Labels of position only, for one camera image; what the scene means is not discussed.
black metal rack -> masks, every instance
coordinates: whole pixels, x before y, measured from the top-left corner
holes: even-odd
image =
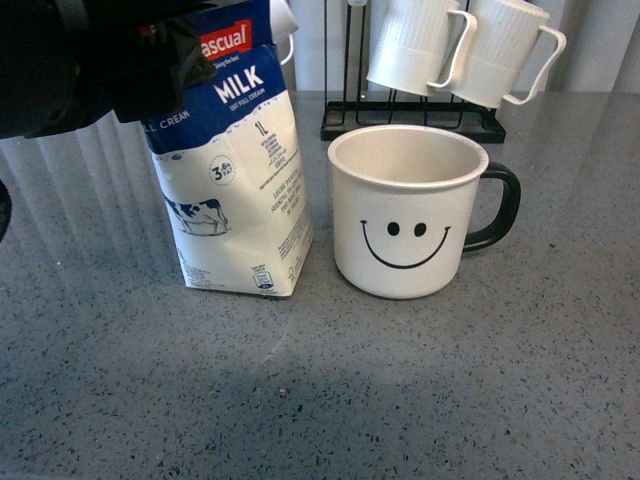
[[[343,133],[360,127],[385,125],[392,123],[426,125],[451,130],[479,143],[504,143],[506,131],[496,119],[496,110],[456,99],[451,95],[449,101],[429,101],[427,97],[418,97],[417,101],[396,101],[397,90],[375,92],[382,97],[364,100],[363,59],[365,44],[365,28],[367,6],[352,7],[347,5],[347,21],[345,32],[344,77],[341,92],[342,99],[330,101],[328,93],[328,55],[327,0],[324,0],[324,117],[320,138],[334,140]],[[349,99],[348,75],[350,70],[349,55],[352,35],[353,10],[361,9],[361,28],[359,37],[359,56],[357,64],[357,88],[355,96]]]

mug rim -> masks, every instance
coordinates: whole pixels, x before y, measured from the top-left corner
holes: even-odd
[[[382,131],[382,130],[415,130],[423,132],[424,134],[436,135],[442,137],[448,137],[451,140],[457,141],[459,143],[463,143],[477,154],[478,156],[478,165],[471,170],[470,172],[460,175],[448,180],[440,180],[435,182],[398,182],[393,180],[384,180],[381,178],[377,178],[371,175],[366,175],[360,173],[354,169],[347,167],[343,162],[341,162],[336,154],[336,150],[345,142],[348,142],[353,137],[357,137],[360,135],[368,134],[371,132]],[[329,145],[329,149],[327,150],[327,155],[329,157],[329,161],[331,164],[345,173],[349,177],[356,178],[365,183],[380,185],[385,187],[397,187],[407,190],[424,190],[424,189],[438,189],[438,188],[447,188],[447,187],[455,187],[459,185],[464,185],[465,183],[471,182],[482,175],[482,173],[489,166],[489,154],[487,151],[478,143],[470,138],[467,138],[458,133],[450,132],[447,130],[442,130],[440,128],[434,127],[426,127],[420,125],[376,125],[372,127],[363,127],[357,130],[353,130],[351,132],[344,133],[340,135],[338,138],[333,140]]]

black object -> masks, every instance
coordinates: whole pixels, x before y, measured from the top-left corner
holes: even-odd
[[[11,197],[7,187],[0,180],[0,241],[7,233],[9,220],[11,220]]]
[[[488,226],[467,234],[463,252],[479,250],[499,241],[513,226],[520,207],[520,181],[507,167],[500,163],[489,162],[489,167],[480,178],[497,178],[504,183],[500,210]]]
[[[0,0],[0,138],[177,110],[200,39],[179,16],[239,0]]]
[[[327,0],[324,0],[324,117],[320,130],[321,140],[334,140],[343,133],[360,127],[391,123],[418,124],[452,130],[479,143],[504,143],[507,132],[496,119],[496,110],[456,100],[448,102],[428,101],[418,97],[414,102],[396,101],[397,90],[389,90],[386,100],[363,100],[363,53],[367,7],[361,8],[362,28],[359,36],[358,86],[353,100],[348,100],[347,78],[349,73],[349,44],[351,42],[352,7],[347,6],[345,35],[344,80],[342,100],[329,101],[327,92]]]

white cup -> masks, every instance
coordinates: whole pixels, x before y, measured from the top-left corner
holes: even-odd
[[[469,11],[478,20],[478,31],[462,75],[449,87],[451,93],[487,108],[498,108],[502,100],[522,105],[533,99],[563,52],[565,36],[545,25],[547,12],[524,0],[473,0]],[[519,100],[510,92],[542,33],[551,35],[556,47],[527,97]]]
[[[499,241],[518,213],[517,177],[456,133],[367,127],[338,137],[328,156],[336,265],[374,295],[416,298],[436,292],[455,276],[463,251]],[[504,182],[502,201],[489,226],[467,233],[481,177]]]
[[[269,0],[269,20],[273,43],[289,39],[289,53],[280,62],[280,65],[284,65],[293,58],[293,33],[298,31],[300,25],[286,0]]]
[[[476,19],[455,0],[391,0],[367,79],[379,85],[430,96],[461,74],[476,31]],[[439,82],[455,17],[465,28],[445,80]]]

ribbed cup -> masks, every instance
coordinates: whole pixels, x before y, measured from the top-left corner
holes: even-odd
[[[524,66],[549,14],[524,0],[474,0],[470,13],[478,20],[469,52],[483,62],[517,70]]]
[[[432,93],[442,70],[456,0],[391,0],[367,79],[417,95]]]

